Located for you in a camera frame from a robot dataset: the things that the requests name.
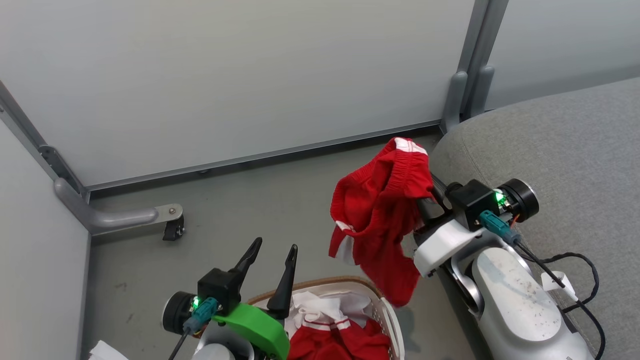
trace teal connector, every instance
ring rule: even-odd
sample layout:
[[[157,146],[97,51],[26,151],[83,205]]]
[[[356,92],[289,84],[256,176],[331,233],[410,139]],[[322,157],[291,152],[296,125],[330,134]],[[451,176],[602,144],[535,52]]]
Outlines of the teal connector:
[[[509,245],[513,245],[520,240],[520,234],[512,230],[509,224],[489,210],[484,210],[480,214],[478,221],[480,221],[480,225],[500,236]]]
[[[212,297],[207,298],[193,310],[191,317],[182,325],[182,330],[190,334],[200,331],[216,312],[218,312],[218,301]]]

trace gray sofa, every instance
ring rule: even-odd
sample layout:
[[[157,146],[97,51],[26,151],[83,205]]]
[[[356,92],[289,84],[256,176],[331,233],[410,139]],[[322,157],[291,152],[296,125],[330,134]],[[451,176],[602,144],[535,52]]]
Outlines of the gray sofa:
[[[446,183],[528,182],[540,212],[518,225],[526,245],[540,258],[589,257],[600,274],[588,307],[607,335],[603,359],[640,359],[640,78],[490,111],[446,134],[430,160]],[[550,268],[566,272],[581,299],[591,293],[581,260]],[[570,319],[597,350],[589,318],[577,309]]]

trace white laundry basket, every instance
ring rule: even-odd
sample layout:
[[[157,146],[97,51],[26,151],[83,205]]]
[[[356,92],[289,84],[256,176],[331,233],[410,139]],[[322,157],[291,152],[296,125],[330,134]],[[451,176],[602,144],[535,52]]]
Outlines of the white laundry basket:
[[[404,360],[404,342],[400,324],[393,307],[382,296],[380,291],[369,281],[355,276],[329,277],[295,284],[293,293],[309,291],[316,295],[339,294],[347,291],[365,295],[371,299],[372,315],[382,327],[382,332],[391,339],[389,348],[390,360]],[[273,296],[273,291],[250,299],[247,303],[266,308],[267,302]]]

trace white board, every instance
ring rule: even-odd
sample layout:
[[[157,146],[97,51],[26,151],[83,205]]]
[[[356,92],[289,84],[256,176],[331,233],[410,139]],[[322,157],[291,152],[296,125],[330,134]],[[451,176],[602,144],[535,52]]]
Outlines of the white board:
[[[75,360],[88,233],[2,121],[0,168],[0,359]]]
[[[640,1],[509,0],[486,109],[640,76]]]
[[[0,77],[87,186],[440,119],[474,0],[3,0]]]

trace floor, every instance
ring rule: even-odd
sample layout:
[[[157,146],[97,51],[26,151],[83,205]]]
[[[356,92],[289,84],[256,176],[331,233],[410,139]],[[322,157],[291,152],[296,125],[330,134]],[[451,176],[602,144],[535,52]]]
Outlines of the floor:
[[[440,135],[415,141],[430,151]],[[164,359],[178,336],[161,328],[166,300],[176,291],[196,291],[213,267],[231,268],[253,239],[260,255],[242,287],[244,299],[274,289],[292,243],[298,244],[296,282],[336,275],[363,275],[327,256],[334,227],[329,206],[335,183],[369,161],[383,144],[95,200],[105,210],[184,207],[186,233],[161,241],[154,225],[95,237],[92,243],[83,359],[98,340],[129,360]],[[475,359],[461,325],[436,278],[421,279],[408,306],[397,309],[406,358]],[[197,341],[187,339],[176,359],[190,359]]]

